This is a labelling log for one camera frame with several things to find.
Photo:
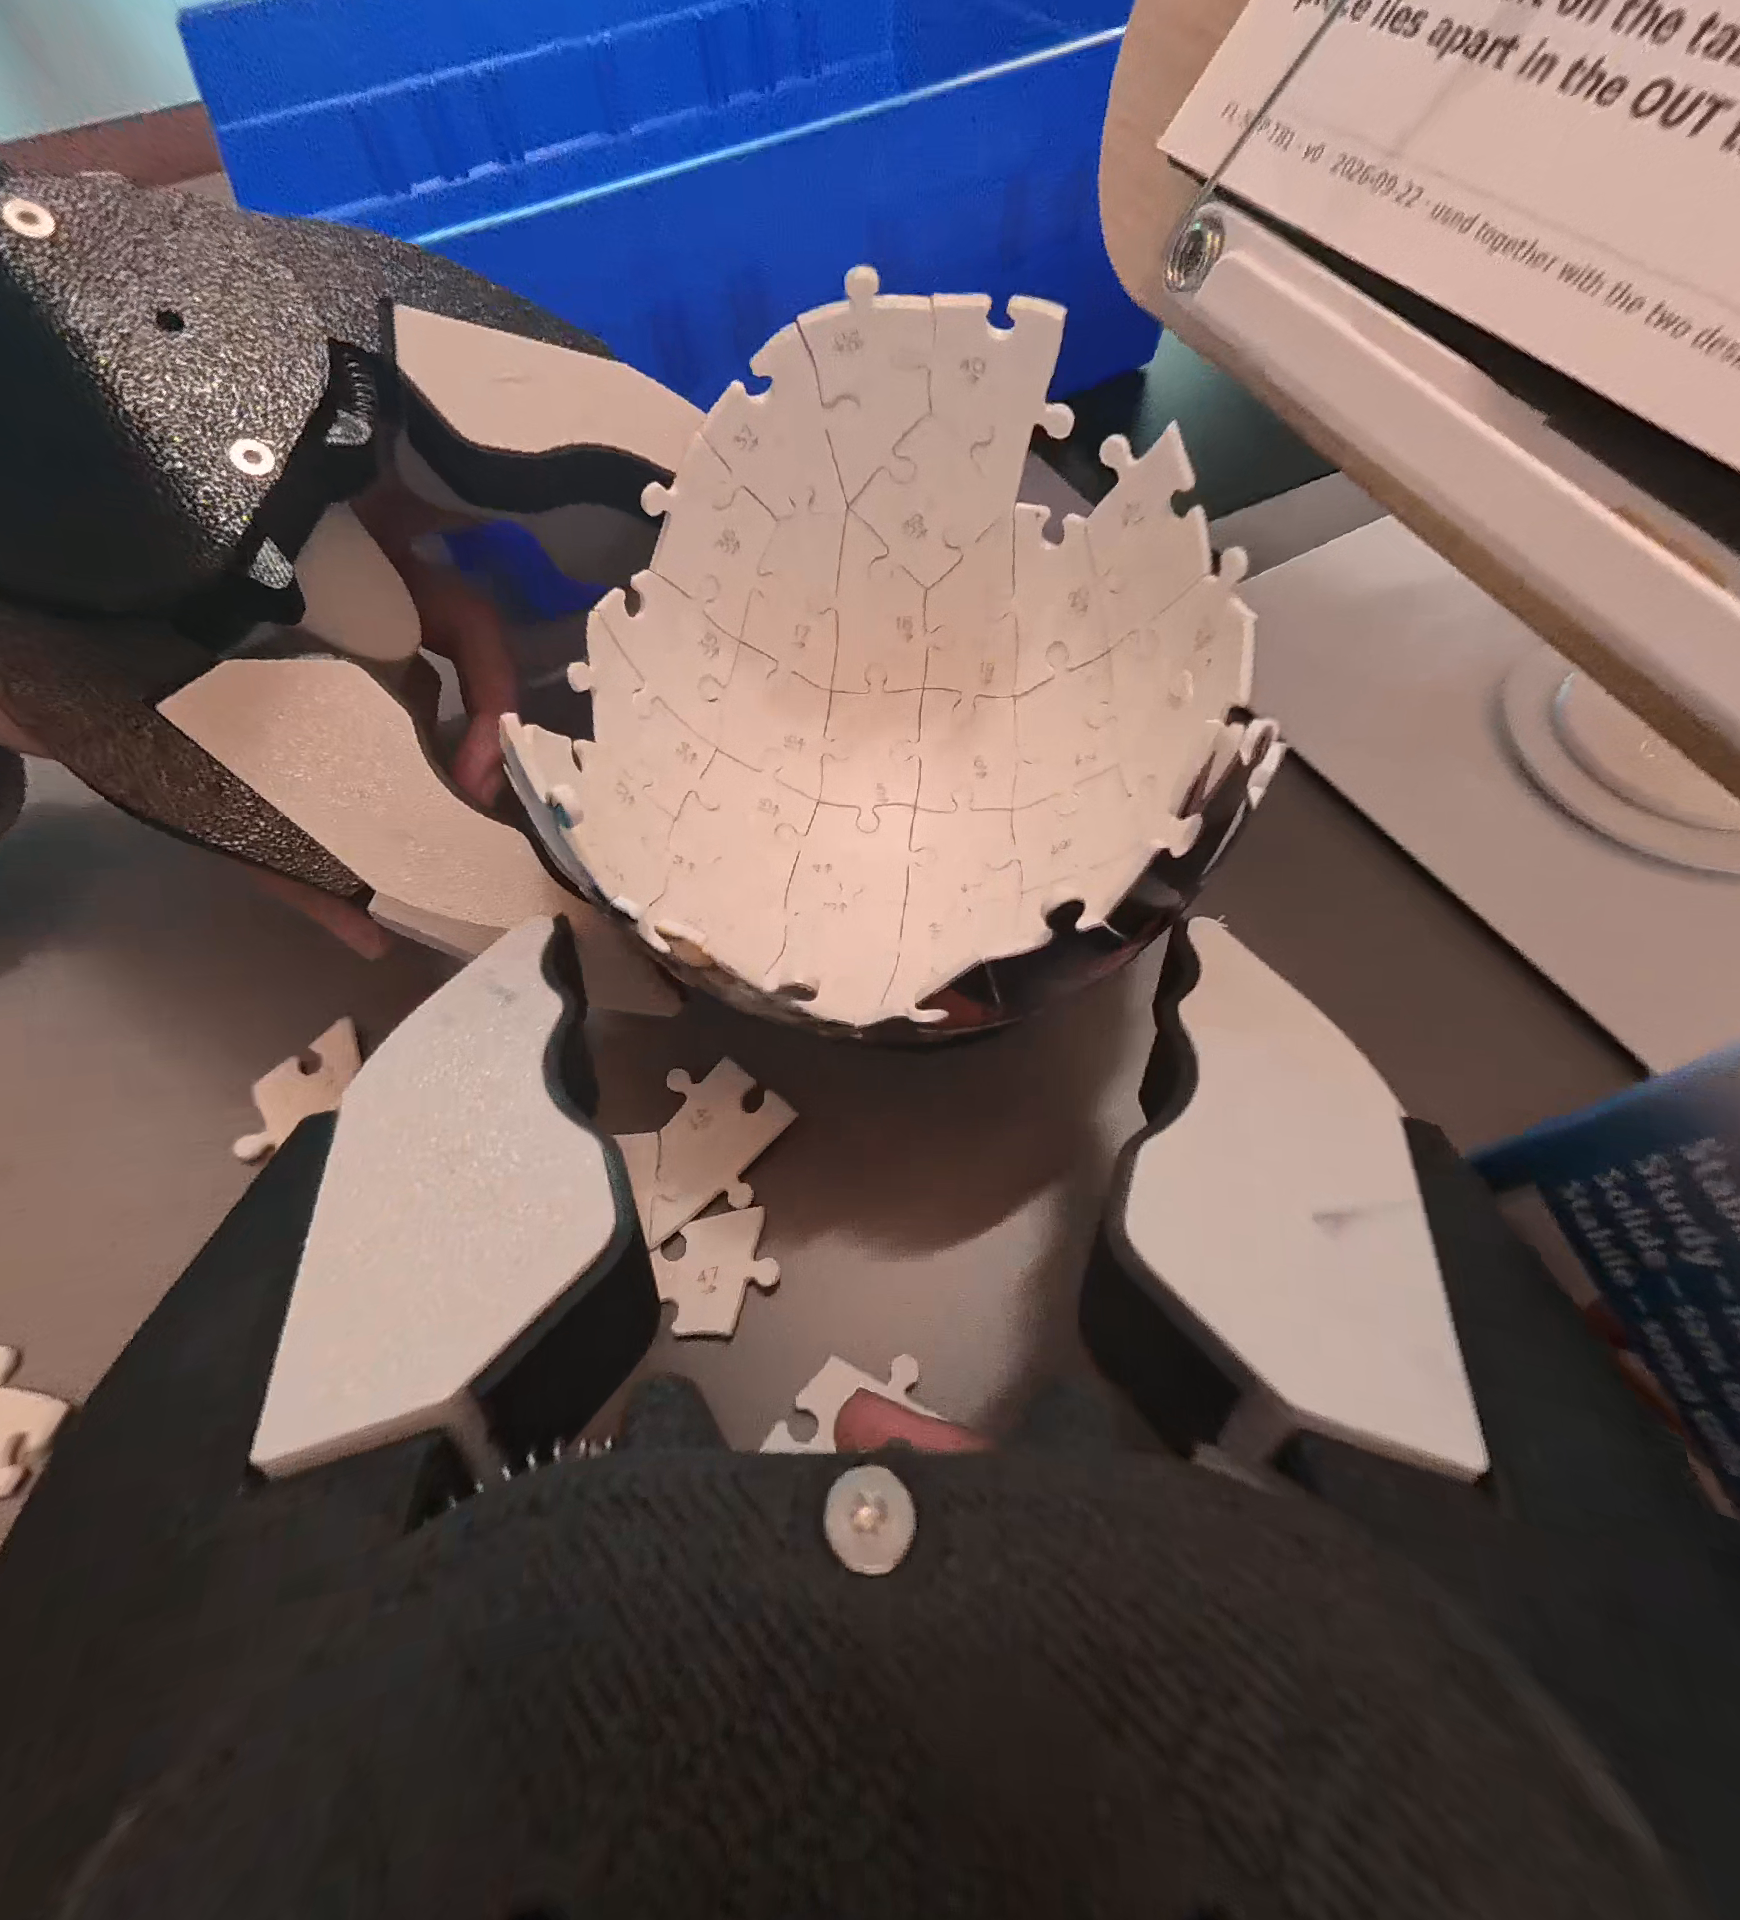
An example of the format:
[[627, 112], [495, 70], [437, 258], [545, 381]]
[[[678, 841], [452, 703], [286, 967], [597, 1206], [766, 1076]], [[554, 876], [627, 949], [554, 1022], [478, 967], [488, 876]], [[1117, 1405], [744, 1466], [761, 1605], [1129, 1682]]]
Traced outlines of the pale sign stand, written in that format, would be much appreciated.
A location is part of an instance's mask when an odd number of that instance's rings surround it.
[[1740, 473], [1405, 293], [1160, 132], [1244, 7], [1129, 7], [1097, 128], [1124, 293], [1740, 801]]

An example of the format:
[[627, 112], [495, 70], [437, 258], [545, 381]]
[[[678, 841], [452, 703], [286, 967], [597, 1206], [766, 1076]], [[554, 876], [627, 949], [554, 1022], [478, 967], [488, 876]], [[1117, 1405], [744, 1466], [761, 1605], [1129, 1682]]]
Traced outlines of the person's left hand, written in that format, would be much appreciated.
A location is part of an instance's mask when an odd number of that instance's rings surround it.
[[500, 715], [515, 714], [523, 675], [500, 610], [452, 565], [414, 562], [410, 593], [423, 622], [423, 650], [452, 665], [466, 726], [449, 753], [449, 781], [467, 803], [495, 812], [508, 790]]

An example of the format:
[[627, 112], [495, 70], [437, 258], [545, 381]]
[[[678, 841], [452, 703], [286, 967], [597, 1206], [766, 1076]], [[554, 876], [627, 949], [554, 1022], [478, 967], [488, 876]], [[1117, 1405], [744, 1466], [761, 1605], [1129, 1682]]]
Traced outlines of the blue puzzle box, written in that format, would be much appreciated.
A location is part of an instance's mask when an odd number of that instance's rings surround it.
[[1740, 1513], [1740, 1044], [1472, 1154], [1533, 1185]]

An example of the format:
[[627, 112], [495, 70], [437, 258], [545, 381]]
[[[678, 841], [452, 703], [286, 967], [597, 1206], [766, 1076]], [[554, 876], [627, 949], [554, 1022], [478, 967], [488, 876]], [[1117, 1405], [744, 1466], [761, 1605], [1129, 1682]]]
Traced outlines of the blue plastic bin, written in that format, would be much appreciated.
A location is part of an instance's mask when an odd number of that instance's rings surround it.
[[182, 10], [230, 198], [374, 225], [696, 408], [872, 264], [1068, 308], [1051, 397], [1155, 321], [1097, 239], [1117, 0], [254, 0]]

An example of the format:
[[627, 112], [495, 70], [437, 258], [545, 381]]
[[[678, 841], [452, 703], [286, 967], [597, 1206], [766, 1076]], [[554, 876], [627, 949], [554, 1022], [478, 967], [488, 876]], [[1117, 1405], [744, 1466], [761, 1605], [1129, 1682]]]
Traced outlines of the scattered loose puzzle pieces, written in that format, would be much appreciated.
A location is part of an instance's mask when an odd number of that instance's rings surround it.
[[[310, 1051], [286, 1059], [254, 1082], [261, 1117], [243, 1136], [237, 1161], [258, 1161], [314, 1117], [336, 1117], [359, 1072], [356, 1029], [327, 1029]], [[643, 1227], [649, 1280], [678, 1300], [678, 1334], [734, 1334], [749, 1283], [773, 1283], [777, 1267], [751, 1254], [766, 1215], [749, 1206], [744, 1165], [790, 1132], [796, 1108], [761, 1092], [739, 1062], [719, 1062], [701, 1082], [667, 1076], [681, 1108], [653, 1136], [620, 1136], [627, 1194]]]

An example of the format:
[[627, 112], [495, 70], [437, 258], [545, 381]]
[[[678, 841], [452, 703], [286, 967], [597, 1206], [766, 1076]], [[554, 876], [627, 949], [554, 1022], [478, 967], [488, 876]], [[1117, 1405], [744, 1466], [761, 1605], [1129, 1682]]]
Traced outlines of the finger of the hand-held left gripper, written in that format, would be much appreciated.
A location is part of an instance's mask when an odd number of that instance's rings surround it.
[[653, 546], [701, 412], [653, 379], [416, 304], [374, 297], [390, 433], [359, 519], [416, 539], [513, 519], [543, 546]]
[[473, 812], [429, 757], [410, 707], [356, 660], [223, 660], [160, 714], [286, 812], [371, 888], [371, 921], [442, 949], [485, 953], [515, 923], [562, 914], [597, 1011], [671, 1017], [678, 980], [536, 846]]

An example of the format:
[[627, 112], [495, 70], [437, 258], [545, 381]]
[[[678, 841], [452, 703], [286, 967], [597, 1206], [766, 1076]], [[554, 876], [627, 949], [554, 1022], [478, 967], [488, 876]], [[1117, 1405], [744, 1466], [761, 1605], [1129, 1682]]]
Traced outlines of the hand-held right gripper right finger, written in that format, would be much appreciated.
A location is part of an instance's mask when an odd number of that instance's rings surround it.
[[1474, 1483], [1467, 1382], [1405, 1105], [1219, 921], [1172, 933], [1146, 1127], [1077, 1290], [1095, 1365], [1180, 1453], [1295, 1433]]

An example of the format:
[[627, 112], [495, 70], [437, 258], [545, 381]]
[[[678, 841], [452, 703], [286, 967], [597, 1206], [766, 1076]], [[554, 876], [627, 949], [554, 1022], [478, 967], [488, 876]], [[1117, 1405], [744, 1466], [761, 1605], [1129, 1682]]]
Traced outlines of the printed instruction sheet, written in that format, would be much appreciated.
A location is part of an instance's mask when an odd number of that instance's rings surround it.
[[1740, 467], [1740, 7], [1244, 7], [1155, 152]]

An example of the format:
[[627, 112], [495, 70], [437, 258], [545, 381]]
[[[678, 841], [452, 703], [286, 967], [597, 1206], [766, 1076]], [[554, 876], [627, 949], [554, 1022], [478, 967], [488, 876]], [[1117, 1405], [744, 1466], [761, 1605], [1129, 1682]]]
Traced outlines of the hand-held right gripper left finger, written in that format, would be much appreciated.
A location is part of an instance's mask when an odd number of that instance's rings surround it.
[[442, 1433], [473, 1483], [574, 1450], [663, 1333], [597, 1132], [568, 921], [500, 933], [356, 1072], [278, 1333], [254, 1466]]

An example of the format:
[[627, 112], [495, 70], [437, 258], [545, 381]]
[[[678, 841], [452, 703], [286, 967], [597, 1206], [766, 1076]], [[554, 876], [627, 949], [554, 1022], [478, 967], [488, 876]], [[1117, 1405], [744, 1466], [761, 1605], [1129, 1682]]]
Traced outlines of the colourful puzzle ball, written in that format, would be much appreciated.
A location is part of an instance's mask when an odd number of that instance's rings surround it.
[[790, 1017], [951, 1029], [955, 980], [1117, 933], [1141, 884], [1227, 849], [1287, 757], [1251, 715], [1244, 551], [1214, 551], [1180, 433], [1117, 484], [1024, 498], [1062, 304], [845, 293], [773, 329], [681, 467], [649, 565], [568, 672], [593, 739], [500, 748], [574, 884], [653, 959]]

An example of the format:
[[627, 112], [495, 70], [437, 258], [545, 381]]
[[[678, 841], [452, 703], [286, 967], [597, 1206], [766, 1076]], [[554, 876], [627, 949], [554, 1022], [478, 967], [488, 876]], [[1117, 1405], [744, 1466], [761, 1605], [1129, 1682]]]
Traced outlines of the person's right hand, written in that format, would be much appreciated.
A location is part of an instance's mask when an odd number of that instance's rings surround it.
[[932, 1417], [916, 1405], [891, 1405], [884, 1394], [856, 1390], [835, 1408], [835, 1450], [843, 1453], [872, 1453], [872, 1450], [979, 1453], [993, 1450], [993, 1440], [951, 1417]]

